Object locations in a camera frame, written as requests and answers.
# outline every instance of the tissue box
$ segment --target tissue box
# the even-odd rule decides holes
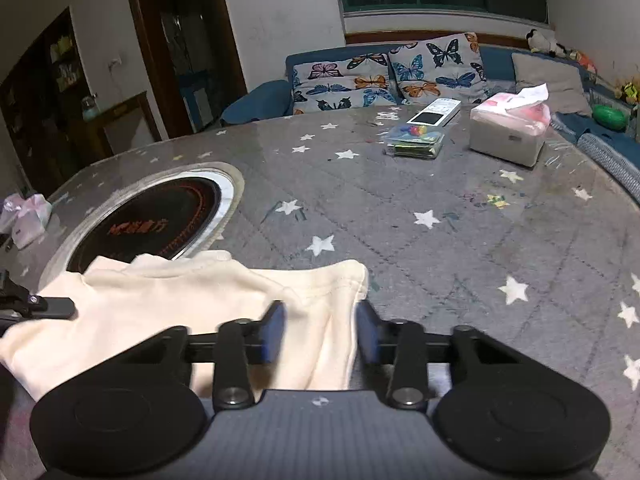
[[[523,166],[534,166],[545,143],[551,115],[548,93],[496,94],[471,110],[469,147]]]

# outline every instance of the blue sofa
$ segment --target blue sofa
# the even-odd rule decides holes
[[[400,44],[358,44],[287,56],[285,64],[288,80],[269,81],[258,86],[226,108],[222,113],[222,120],[227,124],[244,124],[290,115],[293,109],[292,69],[295,65],[309,62],[341,61],[370,52],[388,52]],[[511,54],[514,52],[551,59],[544,54],[533,54],[528,50],[480,45],[484,74],[494,92],[515,91],[516,76],[511,60]],[[584,91],[589,94],[592,105],[597,103],[613,105],[630,115],[631,107],[616,101],[613,92],[606,87],[594,84],[590,79],[590,74],[576,62],[559,58],[555,58],[554,61],[567,63],[578,68]],[[389,79],[393,81],[395,79],[391,67],[389,70]],[[401,98],[398,95],[396,95],[396,99],[398,104],[401,104]],[[640,202],[640,171],[638,171],[640,168],[640,144],[635,140],[635,121],[630,122],[626,132],[622,133],[607,130],[593,119],[577,114],[553,114],[552,125],[567,141],[577,144],[585,153],[609,171]]]

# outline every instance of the white cloth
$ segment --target white cloth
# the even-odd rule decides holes
[[[54,387],[176,325],[215,332],[225,321],[260,319],[286,306],[280,356],[256,389],[340,390],[351,375],[354,307],[366,297],[367,269],[347,260],[311,270],[247,269],[226,251],[168,261],[142,254],[131,264],[99,256],[83,274],[64,272],[40,291],[70,297],[74,320],[34,320],[0,338],[0,359],[38,400]],[[191,389],[210,392],[211,364],[195,364]]]

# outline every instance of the stuffed toy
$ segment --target stuffed toy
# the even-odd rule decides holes
[[[527,42],[532,52],[542,52],[543,54],[549,54],[551,57],[566,57],[567,50],[556,40],[548,40],[542,32],[536,28],[532,28],[531,32],[527,34]]]

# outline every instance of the cushion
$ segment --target cushion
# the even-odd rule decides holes
[[[295,114],[396,104],[386,54],[303,63],[293,67],[292,80]]]
[[[478,38],[472,32],[406,44],[392,49],[389,59],[410,104],[430,104],[438,97],[468,104],[487,97]]]
[[[552,112],[580,114],[591,117],[591,107],[584,96],[580,72],[575,66],[526,54],[511,54],[516,72],[516,89],[546,83]]]

